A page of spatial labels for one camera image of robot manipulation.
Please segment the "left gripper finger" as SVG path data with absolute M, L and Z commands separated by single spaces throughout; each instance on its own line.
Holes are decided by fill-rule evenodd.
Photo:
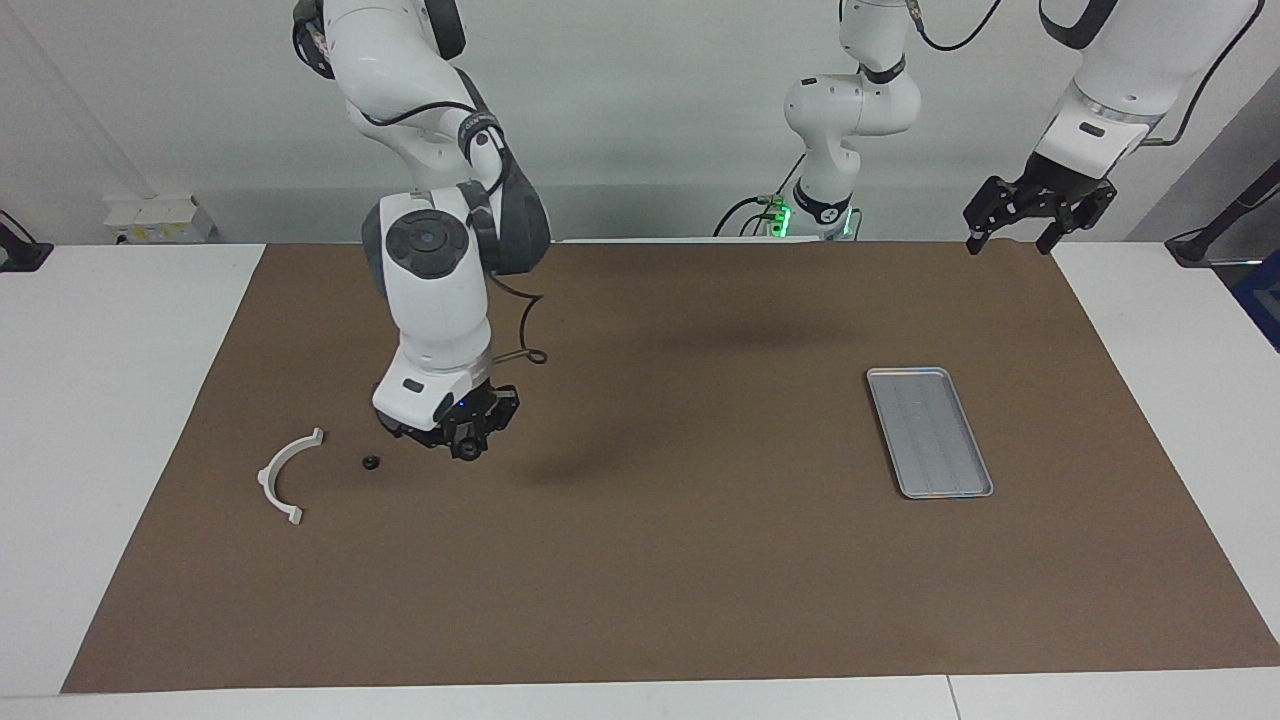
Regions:
M 964 220 L 969 231 L 965 242 L 969 254 L 979 254 L 996 231 L 1021 219 L 1018 183 L 1000 177 L 989 177 L 964 208 Z
M 1051 223 L 1038 238 L 1038 252 L 1048 256 L 1066 236 L 1092 229 L 1116 195 L 1117 191 L 1110 179 L 1102 179 L 1089 193 L 1075 200 L 1061 193 L 1051 193 L 1043 202 Z

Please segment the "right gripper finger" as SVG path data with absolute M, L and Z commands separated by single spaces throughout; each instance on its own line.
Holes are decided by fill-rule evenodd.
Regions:
M 443 423 L 430 430 L 419 429 L 397 421 L 393 418 L 381 418 L 381 427 L 397 439 L 408 438 L 426 448 L 449 447 L 454 437 L 454 424 Z
M 516 388 L 479 388 L 483 410 L 477 415 L 477 442 L 488 446 L 489 437 L 504 430 L 520 407 Z

